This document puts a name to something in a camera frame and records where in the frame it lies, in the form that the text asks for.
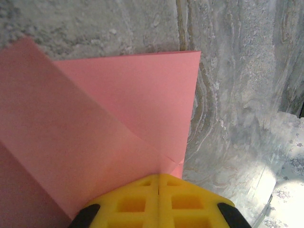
gray marble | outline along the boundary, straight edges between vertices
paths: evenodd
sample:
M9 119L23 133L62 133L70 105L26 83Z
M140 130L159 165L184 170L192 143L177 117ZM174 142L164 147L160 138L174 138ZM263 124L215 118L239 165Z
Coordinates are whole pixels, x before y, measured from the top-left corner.
M302 0L4 0L0 46L28 34L55 60L201 50L183 178L257 226L300 129L286 112L304 101L303 11Z

pink paper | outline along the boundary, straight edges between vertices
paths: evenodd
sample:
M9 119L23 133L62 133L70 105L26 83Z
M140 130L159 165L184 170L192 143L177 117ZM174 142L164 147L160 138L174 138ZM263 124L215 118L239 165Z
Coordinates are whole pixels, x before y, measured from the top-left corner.
M1 175L27 172L27 186L46 193L37 200L58 205L51 218L61 224L88 200L146 175L181 177L199 58L174 52L53 64L29 38L16 42L0 53L1 154L15 164ZM33 191L18 179L0 184L1 195Z

yellow plastic tool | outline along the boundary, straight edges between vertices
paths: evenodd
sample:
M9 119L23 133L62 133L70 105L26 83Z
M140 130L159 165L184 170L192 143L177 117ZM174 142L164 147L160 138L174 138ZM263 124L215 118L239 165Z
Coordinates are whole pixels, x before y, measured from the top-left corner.
M250 226L230 200L168 174L159 174L92 200L69 228Z

black rubber edge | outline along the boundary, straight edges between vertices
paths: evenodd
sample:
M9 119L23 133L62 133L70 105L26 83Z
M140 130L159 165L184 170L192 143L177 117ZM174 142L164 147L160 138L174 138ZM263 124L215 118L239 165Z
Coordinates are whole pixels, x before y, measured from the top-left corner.
M99 204L92 204L83 208L78 215L76 215L68 228L89 228L99 209Z
M218 209L224 216L230 228L251 228L237 208L226 203L219 203Z

pink origami paper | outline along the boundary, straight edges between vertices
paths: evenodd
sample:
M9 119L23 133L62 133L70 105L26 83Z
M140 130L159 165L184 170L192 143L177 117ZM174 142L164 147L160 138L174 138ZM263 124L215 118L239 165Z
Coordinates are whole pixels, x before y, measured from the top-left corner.
M51 62L0 53L0 227L65 227L90 199L181 178L200 52Z

